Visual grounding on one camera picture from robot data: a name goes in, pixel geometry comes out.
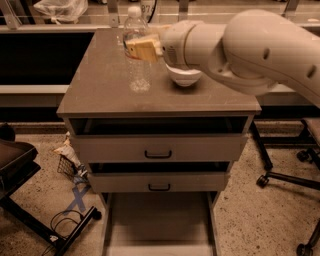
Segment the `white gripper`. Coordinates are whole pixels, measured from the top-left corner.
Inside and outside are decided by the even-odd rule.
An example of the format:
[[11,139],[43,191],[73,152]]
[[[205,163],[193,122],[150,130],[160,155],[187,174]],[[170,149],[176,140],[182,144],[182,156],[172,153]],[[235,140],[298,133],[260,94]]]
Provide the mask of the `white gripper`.
[[127,40],[126,47],[129,55],[135,59],[153,63],[163,54],[165,62],[171,67],[206,71],[208,54],[204,43],[205,28],[204,22],[190,20],[171,26],[151,26],[144,37]]

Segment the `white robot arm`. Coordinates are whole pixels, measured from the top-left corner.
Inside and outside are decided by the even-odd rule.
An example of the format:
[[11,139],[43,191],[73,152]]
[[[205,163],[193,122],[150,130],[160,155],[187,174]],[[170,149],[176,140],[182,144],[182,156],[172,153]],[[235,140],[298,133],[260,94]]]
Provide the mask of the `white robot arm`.
[[184,20],[126,41],[129,54],[181,70],[196,69],[247,95],[284,84],[320,106],[320,40],[290,20],[247,10],[228,24]]

